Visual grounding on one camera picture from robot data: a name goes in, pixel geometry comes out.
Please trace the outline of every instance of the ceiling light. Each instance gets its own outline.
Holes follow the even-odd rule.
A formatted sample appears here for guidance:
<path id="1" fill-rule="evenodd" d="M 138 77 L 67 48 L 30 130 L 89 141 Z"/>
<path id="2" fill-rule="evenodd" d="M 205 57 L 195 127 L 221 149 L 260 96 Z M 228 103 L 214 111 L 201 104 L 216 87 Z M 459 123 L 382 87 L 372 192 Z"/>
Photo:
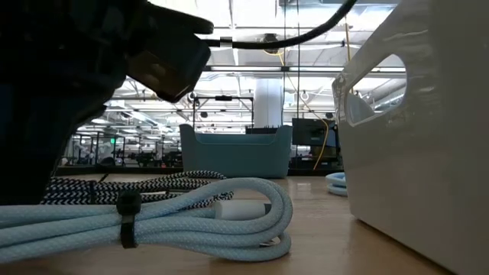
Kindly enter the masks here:
<path id="1" fill-rule="evenodd" d="M 106 112 L 132 112 L 134 109 L 106 109 Z"/>
<path id="2" fill-rule="evenodd" d="M 302 100 L 307 100 L 309 99 L 309 94 L 306 91 L 304 91 L 303 93 L 300 94 L 300 98 Z"/>
<path id="3" fill-rule="evenodd" d="M 278 66 L 211 66 L 212 71 L 225 72 L 280 72 Z"/>
<path id="4" fill-rule="evenodd" d="M 93 135 L 96 134 L 96 132 L 77 132 L 77 134 Z"/>
<path id="5" fill-rule="evenodd" d="M 325 73 L 340 73 L 344 68 L 343 67 L 313 67 L 313 66 L 307 66 L 307 67 L 290 67 L 290 71 L 292 72 L 325 72 Z"/>
<path id="6" fill-rule="evenodd" d="M 93 123 L 98 123 L 98 124 L 107 124 L 107 123 L 110 123 L 110 122 L 106 121 L 105 119 L 101 119 L 101 118 L 92 119 L 92 122 Z"/>
<path id="7" fill-rule="evenodd" d="M 119 95 L 125 95 L 125 96 L 127 96 L 127 95 L 137 95 L 137 94 L 138 94 L 138 92 L 123 92 L 123 93 L 120 93 Z"/>
<path id="8" fill-rule="evenodd" d="M 406 68 L 379 68 L 381 73 L 405 73 Z"/>

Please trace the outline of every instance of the cable tie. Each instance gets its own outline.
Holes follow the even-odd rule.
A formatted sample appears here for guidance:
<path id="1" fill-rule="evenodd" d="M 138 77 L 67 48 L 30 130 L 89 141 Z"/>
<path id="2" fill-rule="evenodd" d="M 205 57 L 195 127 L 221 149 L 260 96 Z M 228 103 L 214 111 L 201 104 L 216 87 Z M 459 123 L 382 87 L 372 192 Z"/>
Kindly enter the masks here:
<path id="1" fill-rule="evenodd" d="M 122 191 L 117 198 L 117 212 L 121 220 L 121 244 L 124 249 L 136 248 L 134 220 L 141 211 L 141 194 L 138 191 Z"/>

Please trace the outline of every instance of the power cord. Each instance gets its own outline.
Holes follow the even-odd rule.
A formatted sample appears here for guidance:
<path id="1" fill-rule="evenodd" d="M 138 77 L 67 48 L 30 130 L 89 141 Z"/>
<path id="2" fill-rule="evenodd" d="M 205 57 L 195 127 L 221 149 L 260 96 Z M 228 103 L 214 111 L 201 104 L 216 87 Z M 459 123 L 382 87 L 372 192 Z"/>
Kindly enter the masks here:
<path id="1" fill-rule="evenodd" d="M 198 202 L 251 189 L 262 202 L 224 201 L 189 209 Z M 284 232 L 292 203 L 276 183 L 255 178 L 219 180 L 172 199 L 145 203 L 135 216 L 137 244 L 162 244 L 229 260 L 264 261 L 285 255 Z M 119 244 L 122 217 L 115 205 L 8 205 L 0 208 L 0 264 L 77 249 Z M 279 238 L 280 242 L 261 244 Z"/>
<path id="2" fill-rule="evenodd" d="M 326 23 L 319 25 L 318 27 L 313 28 L 311 31 L 306 32 L 305 34 L 300 34 L 296 37 L 287 38 L 280 41 L 273 42 L 239 42 L 233 41 L 229 39 L 204 39 L 209 47 L 220 47 L 221 44 L 231 44 L 233 48 L 237 49 L 246 49 L 246 50 L 269 50 L 269 49 L 280 49 L 285 47 L 292 47 L 297 44 L 301 44 L 312 40 L 318 37 L 321 34 L 324 34 L 327 31 L 333 29 L 340 20 L 346 16 L 350 10 L 353 8 L 357 0 L 347 0 L 342 6 L 334 13 L 334 15 L 327 20 Z"/>

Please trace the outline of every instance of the light blue braided cable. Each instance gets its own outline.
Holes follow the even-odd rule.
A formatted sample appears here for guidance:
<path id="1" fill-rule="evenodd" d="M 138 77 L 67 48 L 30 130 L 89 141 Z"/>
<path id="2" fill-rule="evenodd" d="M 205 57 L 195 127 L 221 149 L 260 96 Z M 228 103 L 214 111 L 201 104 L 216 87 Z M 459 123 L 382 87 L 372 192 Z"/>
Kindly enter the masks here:
<path id="1" fill-rule="evenodd" d="M 270 211 L 247 221 L 215 219 L 213 209 L 181 210 L 216 194 L 252 189 L 263 193 Z M 134 232 L 138 244 L 163 244 L 242 261 L 272 260 L 291 245 L 284 232 L 292 218 L 286 192 L 268 180 L 220 180 L 161 202 L 143 204 Z M 0 263 L 119 243 L 121 216 L 113 205 L 21 205 L 0 207 Z M 15 223 L 21 226 L 8 227 Z M 280 243 L 260 244 L 273 238 Z"/>

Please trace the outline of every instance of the table surface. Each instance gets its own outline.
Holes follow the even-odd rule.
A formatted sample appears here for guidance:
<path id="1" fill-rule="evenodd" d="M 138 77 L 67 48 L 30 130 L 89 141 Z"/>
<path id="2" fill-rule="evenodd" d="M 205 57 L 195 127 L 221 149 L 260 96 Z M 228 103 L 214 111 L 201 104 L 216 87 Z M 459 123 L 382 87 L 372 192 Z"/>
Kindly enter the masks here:
<path id="1" fill-rule="evenodd" d="M 107 181 L 145 180 L 149 175 L 109 175 Z M 98 179 L 100 176 L 77 176 Z M 290 253 L 264 263 L 239 263 L 163 246 L 137 249 L 101 247 L 41 259 L 0 265 L 0 274 L 232 274 L 232 275 L 432 275 L 449 274 L 429 260 L 359 222 L 350 214 L 346 198 L 330 195 L 324 177 L 276 180 L 293 200 L 294 213 L 287 231 Z M 262 199 L 240 190 L 238 199 Z"/>

